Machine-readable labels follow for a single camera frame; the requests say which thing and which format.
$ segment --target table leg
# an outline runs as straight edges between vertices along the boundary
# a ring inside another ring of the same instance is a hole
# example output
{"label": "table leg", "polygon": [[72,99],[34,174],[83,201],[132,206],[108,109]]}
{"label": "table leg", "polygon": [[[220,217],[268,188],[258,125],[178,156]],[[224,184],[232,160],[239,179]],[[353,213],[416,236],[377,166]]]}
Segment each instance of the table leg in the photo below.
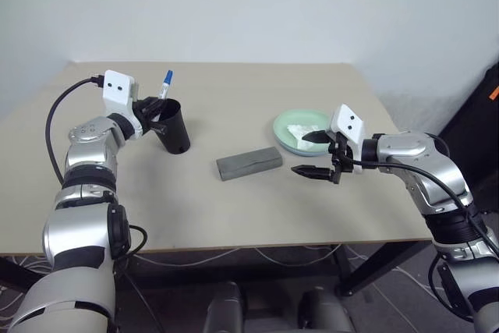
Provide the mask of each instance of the table leg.
{"label": "table leg", "polygon": [[350,276],[342,280],[338,285],[338,292],[342,296],[352,296],[399,264],[416,255],[430,243],[430,241],[385,243],[360,267],[355,269]]}
{"label": "table leg", "polygon": [[43,276],[0,257],[0,285],[26,293]]}
{"label": "table leg", "polygon": [[352,274],[349,259],[346,255],[345,246],[340,246],[334,253],[333,259],[338,266],[338,276],[340,281],[347,279]]}

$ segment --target blue marker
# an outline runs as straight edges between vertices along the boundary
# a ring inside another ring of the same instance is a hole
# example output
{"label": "blue marker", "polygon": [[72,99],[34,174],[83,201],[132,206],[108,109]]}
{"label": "blue marker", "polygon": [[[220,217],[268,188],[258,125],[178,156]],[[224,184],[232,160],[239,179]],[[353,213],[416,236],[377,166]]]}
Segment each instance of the blue marker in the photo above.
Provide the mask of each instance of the blue marker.
{"label": "blue marker", "polygon": [[169,70],[166,73],[166,77],[163,80],[163,86],[161,87],[161,92],[159,93],[159,98],[160,99],[166,99],[166,94],[168,93],[168,88],[170,87],[170,84],[172,83],[172,77],[173,77],[173,71]]}

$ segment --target white tissue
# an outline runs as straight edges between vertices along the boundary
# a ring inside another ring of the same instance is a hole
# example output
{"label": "white tissue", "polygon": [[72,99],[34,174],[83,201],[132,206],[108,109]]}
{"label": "white tissue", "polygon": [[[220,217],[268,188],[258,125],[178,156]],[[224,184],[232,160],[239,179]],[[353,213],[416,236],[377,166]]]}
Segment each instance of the white tissue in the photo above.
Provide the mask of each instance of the white tissue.
{"label": "white tissue", "polygon": [[302,140],[302,136],[316,132],[319,129],[318,125],[288,125],[288,131],[296,138],[296,148],[298,150],[309,150],[315,143],[308,140]]}

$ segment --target wire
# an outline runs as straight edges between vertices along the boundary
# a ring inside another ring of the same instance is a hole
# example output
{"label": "wire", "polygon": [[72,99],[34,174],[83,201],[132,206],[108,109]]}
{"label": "wire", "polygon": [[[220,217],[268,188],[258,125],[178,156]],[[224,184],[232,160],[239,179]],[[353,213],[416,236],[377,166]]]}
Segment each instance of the wire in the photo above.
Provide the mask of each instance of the wire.
{"label": "wire", "polygon": [[[358,254],[352,247],[346,245],[346,248],[349,249],[352,253],[354,253],[357,258],[360,258],[362,260],[366,260],[367,259],[366,255],[360,255],[360,254]],[[352,264],[352,267],[354,269],[357,269],[357,267],[355,265],[353,265],[353,264]],[[409,320],[409,318],[407,316],[405,316],[402,311],[400,311],[400,309],[381,291],[381,289],[374,282],[372,283],[372,285],[376,289],[376,291],[380,293],[380,295],[383,297],[383,299],[386,300],[388,302],[388,304],[393,307],[393,309],[400,315],[400,317],[402,319],[404,319],[404,321],[407,324],[409,324],[409,326],[413,329],[413,331],[415,333],[419,333],[419,331],[416,329],[416,327],[414,326],[414,324]]]}
{"label": "wire", "polygon": [[143,296],[142,292],[140,291],[139,287],[137,284],[133,281],[133,279],[130,277],[130,275],[126,272],[123,271],[123,276],[128,280],[130,285],[135,289],[137,295],[139,296],[140,300],[142,300],[142,303],[144,306],[147,308],[147,311],[149,311],[150,316],[154,320],[154,323],[156,324],[157,331],[160,333],[165,333],[165,329],[163,328],[163,325],[161,325],[161,322],[158,320],[156,314],[154,313],[153,309],[150,308],[149,303],[146,301],[146,298]]}
{"label": "wire", "polygon": [[330,249],[329,246],[304,246],[307,250],[324,250]]}
{"label": "wire", "polygon": [[49,265],[42,265],[42,264],[34,265],[33,267],[31,267],[31,265],[30,265],[26,268],[28,268],[28,269],[46,269],[47,271],[52,270],[52,267],[50,267]]}
{"label": "wire", "polygon": [[401,317],[402,319],[404,319],[404,320],[405,320],[405,322],[406,322],[407,324],[409,324],[409,326],[413,329],[413,331],[414,331],[415,333],[419,333],[419,331],[416,329],[416,327],[414,326],[414,324],[413,324],[413,323],[411,323],[411,321],[409,320],[409,318],[408,318],[407,316],[405,316],[405,315],[402,313],[402,311],[400,311],[400,310],[397,308],[397,306],[396,306],[396,305],[395,305],[395,304],[394,304],[394,303],[393,303],[393,302],[392,302],[392,301],[391,301],[391,300],[390,300],[390,299],[389,299],[389,298],[388,298],[388,297],[387,297],[387,296],[386,296],[386,295],[385,295],[385,294],[381,291],[381,289],[380,289],[380,288],[378,288],[378,287],[377,287],[377,285],[376,285],[376,284],[374,284],[374,283],[373,283],[373,287],[377,290],[377,292],[379,292],[379,293],[380,293],[380,295],[383,297],[383,299],[384,299],[384,300],[386,300],[386,301],[388,302],[388,304],[390,304],[390,306],[392,306],[392,307],[393,307],[393,309],[394,309],[395,311],[397,311],[397,312],[398,312],[398,314],[400,315],[400,317]]}
{"label": "wire", "polygon": [[426,177],[430,181],[436,183],[454,201],[455,205],[458,206],[458,209],[461,210],[461,212],[465,215],[466,220],[476,230],[476,232],[480,235],[480,237],[482,237],[482,240],[490,247],[492,252],[495,253],[496,256],[499,257],[499,247],[497,247],[496,244],[494,242],[492,242],[492,239],[490,239],[487,236],[487,234],[480,228],[480,226],[478,224],[476,224],[472,218],[469,217],[469,212],[466,209],[465,205],[461,202],[459,197],[454,193],[454,191],[452,191],[452,189],[449,186],[445,185],[442,181],[440,181],[437,177],[435,177],[431,173],[425,171],[424,169],[413,167],[412,165],[407,165],[407,164],[386,163],[386,162],[379,162],[379,161],[358,161],[358,160],[353,160],[344,154],[339,154],[339,157],[343,161],[352,163],[354,165],[370,166],[370,167],[375,167],[375,168],[382,167],[382,168],[406,169],[408,171],[423,175],[424,177]]}
{"label": "wire", "polygon": [[260,249],[258,249],[256,247],[254,247],[254,250],[257,251],[265,259],[271,261],[272,263],[279,264],[279,265],[282,265],[284,267],[306,267],[306,266],[318,263],[319,261],[322,261],[322,260],[330,257],[340,246],[341,245],[337,245],[333,250],[331,250],[329,253],[327,253],[323,257],[320,257],[319,259],[312,260],[312,261],[309,261],[308,263],[303,263],[303,264],[286,264],[286,263],[282,263],[280,261],[272,259],[271,257],[269,257],[268,255],[266,255],[265,253],[263,253]]}
{"label": "wire", "polygon": [[451,156],[451,149],[449,148],[447,142],[445,142],[442,138],[439,136],[436,136],[435,134],[432,133],[426,133],[427,136],[430,136],[434,140],[436,140],[445,150],[445,156],[448,158]]}
{"label": "wire", "polygon": [[50,137],[50,130],[51,130],[51,124],[52,124],[52,118],[54,117],[55,110],[57,107],[61,104],[62,100],[67,97],[72,91],[77,89],[80,86],[83,86],[85,83],[98,83],[98,78],[97,77],[91,77],[91,78],[86,78],[85,80],[81,80],[80,82],[75,83],[68,89],[66,89],[61,95],[58,96],[58,98],[55,100],[54,104],[51,106],[50,111],[48,112],[47,115],[47,121],[45,122],[45,144],[47,145],[47,152],[48,152],[48,157],[50,158],[50,162],[52,164],[52,168],[54,169],[55,175],[57,176],[57,179],[61,183],[61,185],[64,183],[64,179],[62,178],[61,170],[59,169],[59,166],[57,165],[57,161],[55,160],[54,156],[54,150],[52,148],[52,142],[51,142],[51,137]]}
{"label": "wire", "polygon": [[[355,259],[361,259],[361,260],[367,260],[369,259],[368,256],[366,255],[362,255],[360,253],[357,253],[352,247],[348,246],[348,245],[345,245],[345,247],[347,249],[349,249],[349,251],[351,253],[353,253],[354,255],[356,255],[356,257],[353,257],[353,258],[349,258],[349,260],[355,260]],[[392,269],[392,271],[397,271],[397,272],[400,272],[402,273],[403,275],[405,275],[406,277],[408,277],[409,279],[411,279],[414,283],[416,283],[426,294],[428,294],[429,296],[431,296],[433,299],[435,300],[438,300],[437,297],[435,295],[433,295],[428,289],[431,289],[431,287],[429,287],[428,285],[425,285],[423,284],[422,282],[420,282],[417,278],[415,278],[413,275],[411,275],[409,272],[407,272],[405,269],[403,268],[400,268],[400,267],[395,267]]]}
{"label": "wire", "polygon": [[10,316],[0,316],[0,321],[9,321],[12,320],[12,318],[16,316],[16,314],[10,315]]}
{"label": "wire", "polygon": [[12,262],[14,264],[23,265],[24,263],[26,263],[26,260],[28,260],[29,257],[24,257],[19,263],[17,263],[16,257],[11,257],[11,258],[12,258]]}
{"label": "wire", "polygon": [[42,267],[42,266],[36,266],[36,267],[28,268],[28,269],[30,271],[37,272],[40,275],[48,275],[52,271],[52,268],[50,268],[50,267]]}
{"label": "wire", "polygon": [[21,297],[23,296],[23,294],[19,294],[16,298],[14,298],[12,300],[12,302],[10,302],[8,305],[6,306],[3,306],[2,308],[0,308],[0,311],[5,311],[7,310],[9,307],[11,307],[15,302],[17,302]]}
{"label": "wire", "polygon": [[50,274],[50,272],[45,272],[45,271],[33,271],[34,273],[38,273],[39,275],[42,275],[42,276],[47,276]]}
{"label": "wire", "polygon": [[43,264],[44,266],[48,267],[49,263],[47,260],[37,260],[37,261],[34,261],[33,263],[26,264],[24,267],[32,267],[32,266],[39,265],[39,264]]}
{"label": "wire", "polygon": [[459,317],[460,319],[463,319],[464,321],[468,321],[469,323],[473,322],[473,319],[471,317],[465,316],[446,304],[446,302],[443,300],[443,298],[438,294],[437,290],[435,289],[435,284],[434,284],[434,271],[435,267],[437,266],[438,261],[440,260],[440,256],[437,254],[435,255],[435,258],[431,262],[430,268],[428,269],[428,283],[430,284],[431,291],[434,292],[435,296],[437,297],[438,301],[441,303],[442,306],[444,306],[447,310],[452,312],[455,316]]}
{"label": "wire", "polygon": [[169,264],[169,263],[161,263],[159,261],[155,261],[155,260],[151,260],[151,259],[147,259],[146,257],[141,257],[140,255],[134,255],[134,257],[138,258],[138,259],[141,259],[143,261],[146,261],[147,263],[151,263],[151,264],[155,264],[155,265],[159,265],[159,266],[162,266],[162,267],[194,267],[196,265],[200,265],[200,264],[204,264],[204,263],[207,263],[209,261],[213,261],[213,260],[216,260],[216,259],[219,259],[221,257],[225,257],[227,255],[229,255],[230,253],[234,253],[235,251],[239,251],[241,250],[239,247],[238,248],[235,248],[235,249],[232,249],[232,250],[229,250],[229,251],[226,251],[224,253],[221,253],[221,254],[218,254],[217,256],[215,257],[209,257],[208,259],[204,259],[204,260],[200,260],[200,261],[197,261],[195,263],[187,263],[187,264]]}
{"label": "wire", "polygon": [[122,256],[118,257],[116,259],[116,261],[122,261],[122,260],[125,260],[125,259],[129,259],[133,255],[135,255],[136,253],[138,253],[139,251],[141,251],[142,248],[146,245],[146,242],[147,242],[147,232],[146,232],[146,229],[144,229],[144,228],[142,228],[142,227],[140,227],[138,225],[129,225],[129,228],[137,230],[138,232],[142,233],[142,242],[140,242],[139,246],[137,246],[132,251],[126,253],[125,255],[122,255]]}

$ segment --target black cable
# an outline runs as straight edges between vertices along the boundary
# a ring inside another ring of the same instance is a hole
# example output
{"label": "black cable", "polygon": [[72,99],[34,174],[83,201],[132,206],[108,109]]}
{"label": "black cable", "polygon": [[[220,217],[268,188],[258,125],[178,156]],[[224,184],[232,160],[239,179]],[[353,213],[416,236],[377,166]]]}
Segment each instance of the black cable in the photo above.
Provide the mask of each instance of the black cable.
{"label": "black cable", "polygon": [[132,257],[133,255],[135,255],[136,253],[138,253],[139,251],[142,250],[142,248],[145,246],[146,242],[147,242],[147,232],[146,232],[146,229],[138,226],[138,225],[129,225],[129,228],[130,229],[135,229],[139,232],[142,233],[142,242],[140,242],[139,246],[137,246],[135,249],[133,249],[132,251],[129,251],[128,253],[126,253],[125,255],[122,255],[120,257],[118,257],[115,261],[121,261],[121,260],[125,260],[125,259],[129,259],[130,257]]}
{"label": "black cable", "polygon": [[85,80],[81,80],[80,82],[77,82],[74,85],[72,85],[70,88],[66,89],[61,95],[58,96],[57,99],[55,99],[54,104],[51,106],[50,111],[48,112],[47,121],[45,122],[45,144],[47,145],[48,157],[50,158],[52,168],[54,169],[55,175],[57,176],[57,179],[59,180],[61,185],[64,183],[64,178],[62,177],[61,170],[59,169],[57,161],[55,160],[54,150],[52,148],[52,142],[50,137],[52,118],[54,117],[55,110],[61,104],[62,100],[65,97],[67,97],[72,91],[74,91],[78,87],[83,86],[85,83],[89,82],[96,83],[99,87],[102,87],[104,85],[104,77],[97,76],[97,77],[86,78]]}
{"label": "black cable", "polygon": [[453,309],[451,306],[446,304],[444,299],[438,294],[437,289],[435,288],[434,284],[434,272],[435,272],[435,267],[437,266],[438,261],[440,260],[440,256],[437,254],[433,261],[431,262],[430,268],[428,269],[428,284],[430,285],[430,289],[433,292],[433,294],[437,297],[438,301],[441,303],[442,306],[447,308],[449,311],[451,311],[455,316],[459,317],[460,319],[463,319],[464,321],[468,321],[469,323],[473,322],[473,319],[471,317],[465,316],[461,314],[460,312],[456,311]]}
{"label": "black cable", "polygon": [[147,308],[147,311],[149,311],[150,316],[152,317],[152,319],[154,320],[154,323],[156,324],[157,331],[159,331],[160,333],[165,333],[165,329],[163,328],[163,325],[161,325],[161,322],[158,320],[153,309],[150,308],[149,303],[146,301],[146,298],[143,296],[142,292],[140,291],[140,289],[137,286],[137,284],[135,283],[135,281],[133,281],[132,277],[130,277],[130,275],[126,271],[123,271],[123,276],[125,276],[125,278],[128,280],[130,285],[135,289],[140,300],[142,300],[142,303]]}
{"label": "black cable", "polygon": [[494,242],[492,242],[492,240],[487,236],[487,234],[480,228],[480,226],[478,224],[476,224],[469,217],[469,212],[466,209],[465,205],[461,202],[459,197],[457,195],[455,195],[454,191],[452,191],[452,189],[449,186],[445,185],[442,181],[440,181],[437,177],[435,177],[431,173],[425,171],[424,169],[413,167],[413,166],[407,165],[407,164],[386,163],[386,162],[379,162],[379,161],[358,161],[358,160],[353,160],[344,154],[339,154],[339,157],[343,161],[348,162],[348,163],[352,163],[354,165],[368,166],[368,167],[374,167],[374,168],[382,167],[382,168],[406,169],[408,171],[423,175],[427,179],[429,179],[430,181],[435,182],[454,201],[454,203],[458,207],[458,209],[465,215],[466,220],[476,230],[476,232],[480,235],[480,237],[482,237],[483,241],[490,247],[492,252],[494,252],[496,254],[496,256],[499,257],[499,247],[497,247],[496,244]]}
{"label": "black cable", "polygon": [[426,133],[427,136],[432,137],[434,140],[436,140],[445,150],[445,156],[448,158],[451,156],[451,149],[449,148],[447,142],[445,142],[442,138],[439,136],[436,136],[435,134],[432,133]]}

